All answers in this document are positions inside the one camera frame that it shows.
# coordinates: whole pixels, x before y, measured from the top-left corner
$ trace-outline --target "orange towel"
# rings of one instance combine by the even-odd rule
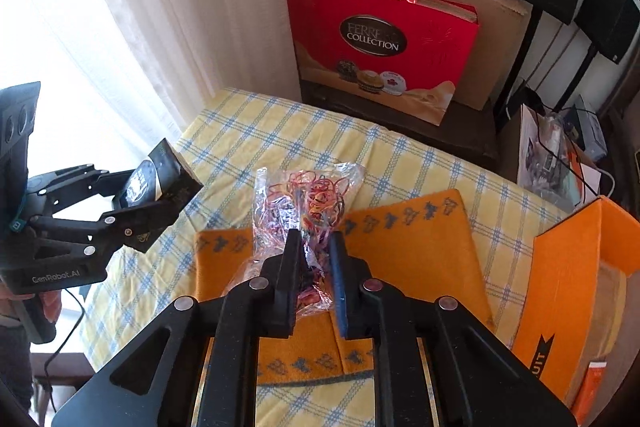
[[[349,255],[365,259],[374,277],[409,297],[451,295],[494,329],[482,271],[462,198],[446,190],[345,216]],[[220,297],[252,253],[252,232],[206,230],[196,237],[196,299]],[[287,340],[261,339],[258,384],[344,378],[373,369],[371,341],[340,338],[333,313],[297,320]]]

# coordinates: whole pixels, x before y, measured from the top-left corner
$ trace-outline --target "electrical cord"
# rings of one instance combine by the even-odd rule
[[[550,105],[546,105],[546,103],[543,103],[542,105],[545,108],[547,108],[548,110],[550,110],[550,111],[554,110],[553,107],[551,107]],[[589,114],[592,114],[592,115],[595,115],[595,116],[598,115],[595,111],[590,111],[589,109],[583,109],[583,108],[580,108],[580,107],[574,107],[573,105],[570,105],[568,107],[563,107],[560,111],[567,111],[567,110],[569,110],[571,108],[575,109],[576,111],[588,112]]]
[[[545,60],[546,54],[548,54],[549,50],[551,49],[551,46],[553,46],[554,42],[556,42],[556,39],[558,38],[558,35],[560,34],[560,30],[562,29],[562,26],[564,26],[564,23],[560,23],[560,25],[558,26],[558,29],[556,30],[556,34],[551,39],[551,42],[549,42],[548,46],[546,47],[545,52],[542,54],[542,57],[540,57],[540,60],[536,64],[536,67],[533,68],[533,71],[531,71],[531,73],[529,73],[529,76],[525,79],[523,84],[518,89],[524,89],[525,87],[527,87],[529,85],[530,80],[533,78],[533,75],[536,74],[536,71],[540,67],[540,64],[542,64],[542,61]]]
[[[74,331],[76,331],[76,329],[78,329],[78,326],[80,325],[80,322],[82,321],[82,319],[84,319],[84,315],[86,314],[86,312],[84,311],[84,306],[82,306],[82,303],[79,301],[78,297],[76,297],[68,289],[65,289],[65,292],[67,292],[69,295],[71,295],[74,298],[74,301],[76,301],[76,303],[78,303],[78,306],[80,306],[81,313],[80,313],[80,317],[78,318],[78,320],[76,320],[76,323],[74,324],[74,327],[71,328],[71,331],[69,331],[69,334],[66,336],[66,339],[62,341],[62,344],[60,344],[58,349],[56,349],[55,352],[44,363],[44,376],[47,379],[47,385],[49,386],[49,390],[51,390],[51,393],[49,394],[49,399],[50,399],[50,402],[51,402],[51,407],[53,407],[53,412],[58,412],[58,410],[56,409],[56,405],[53,403],[53,391],[52,391],[52,387],[51,387],[51,380],[49,378],[49,364],[51,362],[53,362],[53,360],[60,354],[60,351],[62,351],[62,348],[65,347],[66,343],[71,338],[71,335],[74,334]]]
[[[560,156],[558,156],[556,153],[554,153],[551,149],[549,149],[545,144],[542,143],[542,138],[540,137],[540,115],[536,112],[534,112],[534,114],[536,115],[536,126],[538,128],[538,143],[540,144],[540,147],[542,147],[542,149],[544,149],[546,152],[548,152],[551,156],[553,156],[554,158],[556,158],[567,170],[569,170],[570,172],[572,172],[574,174],[574,176],[576,178],[578,178],[585,187],[587,187],[594,196],[598,197],[598,194],[595,190],[593,190],[591,188],[591,186],[584,180],[584,176],[578,174],[578,172],[574,171],[571,167],[571,165],[568,165],[567,163],[565,163],[564,161],[562,161],[562,158]],[[573,141],[569,140],[571,142],[571,144],[574,146],[575,148],[575,144]]]
[[[545,76],[542,77],[542,79],[539,81],[538,85],[536,86],[536,89],[534,89],[535,92],[538,92],[538,89],[540,89],[540,86],[542,86],[542,83],[546,80],[546,78],[548,77],[548,74],[551,73],[551,70],[555,67],[555,65],[558,63],[558,61],[562,58],[562,56],[564,55],[564,52],[567,51],[567,49],[569,48],[569,45],[571,45],[571,43],[575,39],[575,36],[578,34],[578,31],[580,31],[580,28],[576,28],[575,29],[574,34],[571,35],[571,38],[566,42],[566,44],[562,48],[562,51],[560,51],[560,54],[558,55],[558,57],[556,57],[556,60],[554,60],[554,63],[551,64],[551,67],[549,67],[548,70],[546,70]]]
[[[548,105],[546,105],[545,103],[543,103],[542,105],[544,105],[547,109],[549,110],[553,110],[553,107],[550,107]],[[566,111],[568,109],[571,109],[571,107],[563,107],[560,111]],[[589,109],[582,109],[580,107],[574,107],[574,109],[576,111],[583,111],[583,112],[587,112],[589,114],[593,114],[595,116],[597,116],[597,114],[594,111],[590,111]],[[574,142],[571,140],[571,138],[569,137],[569,135],[566,133],[566,131],[564,132],[564,135],[567,137],[567,139],[571,142],[572,146],[574,147],[575,150],[575,144]],[[580,164],[580,172],[581,174],[584,175],[584,171],[582,170],[582,164],[578,161],[578,163]],[[613,191],[616,188],[616,179],[612,176],[612,174],[609,171],[606,171],[605,169],[601,169],[600,167],[596,166],[596,170],[598,172],[600,172],[601,174],[604,174],[607,178],[609,178],[611,180],[611,188],[609,190],[609,194],[607,194],[607,198],[610,198],[611,195],[613,194]]]
[[[616,180],[613,178],[610,172],[607,172],[605,169],[601,169],[599,167],[596,167],[596,169],[611,180],[611,190],[609,191],[609,194],[607,194],[607,198],[610,198],[616,188]]]

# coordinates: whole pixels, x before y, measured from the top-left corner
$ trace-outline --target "silver screw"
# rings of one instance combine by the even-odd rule
[[[269,285],[267,277],[254,277],[249,281],[249,288],[252,290],[264,290]]]
[[[362,283],[362,287],[368,292],[379,292],[382,290],[383,283],[380,279],[367,279]]]
[[[438,301],[438,306],[440,306],[443,310],[452,312],[458,307],[458,301],[456,301],[453,297],[449,297],[447,295],[446,297],[442,297]]]
[[[178,297],[177,299],[175,299],[175,302],[174,302],[174,307],[179,312],[183,312],[185,310],[188,310],[192,306],[193,306],[193,298],[191,298],[190,296],[187,296],[187,295],[183,295],[182,297]]]

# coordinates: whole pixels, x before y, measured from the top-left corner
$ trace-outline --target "yellow checkered sheet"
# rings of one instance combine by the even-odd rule
[[[465,203],[497,336],[511,346],[529,282],[533,238],[564,215],[551,204],[447,153],[345,115],[240,90],[222,90],[177,143],[205,185],[146,254],[124,248],[88,296],[80,335],[98,369],[180,295],[194,293],[193,237],[250,226],[254,173],[366,169],[354,208],[456,188]],[[373,426],[371,378],[306,387],[259,387],[259,426]]]

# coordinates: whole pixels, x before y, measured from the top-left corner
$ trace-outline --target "chocolate image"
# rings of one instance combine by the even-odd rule
[[[335,70],[340,75],[340,78],[346,80],[347,82],[357,82],[358,77],[356,74],[358,73],[358,67],[355,62],[351,60],[340,60],[338,65],[335,67]]]
[[[356,76],[358,77],[358,87],[363,91],[378,94],[385,87],[382,78],[375,71],[358,71]]]
[[[384,92],[388,92],[394,96],[400,96],[406,91],[406,81],[402,75],[394,73],[393,71],[383,71],[380,73],[380,78],[385,83],[383,87]]]

